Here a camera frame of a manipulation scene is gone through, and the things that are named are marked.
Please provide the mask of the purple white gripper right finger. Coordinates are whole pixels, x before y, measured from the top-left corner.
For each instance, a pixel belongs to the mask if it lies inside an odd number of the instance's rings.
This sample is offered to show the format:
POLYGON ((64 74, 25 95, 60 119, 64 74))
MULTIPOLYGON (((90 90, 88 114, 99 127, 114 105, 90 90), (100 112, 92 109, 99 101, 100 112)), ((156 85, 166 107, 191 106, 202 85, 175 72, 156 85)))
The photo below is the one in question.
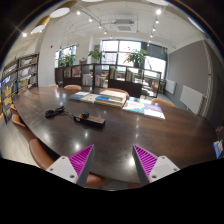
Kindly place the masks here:
POLYGON ((168 157, 156 156, 140 146, 134 145, 132 154, 142 186, 179 171, 168 157))

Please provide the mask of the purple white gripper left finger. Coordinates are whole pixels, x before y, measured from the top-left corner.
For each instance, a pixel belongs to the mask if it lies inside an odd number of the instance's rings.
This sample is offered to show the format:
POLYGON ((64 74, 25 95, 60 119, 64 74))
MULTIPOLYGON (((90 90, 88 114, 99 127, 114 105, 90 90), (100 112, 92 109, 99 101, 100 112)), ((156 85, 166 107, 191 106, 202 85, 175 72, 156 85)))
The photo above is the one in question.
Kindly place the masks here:
POLYGON ((84 187, 95 155, 94 145, 90 145, 70 157, 59 157, 47 171, 84 187))

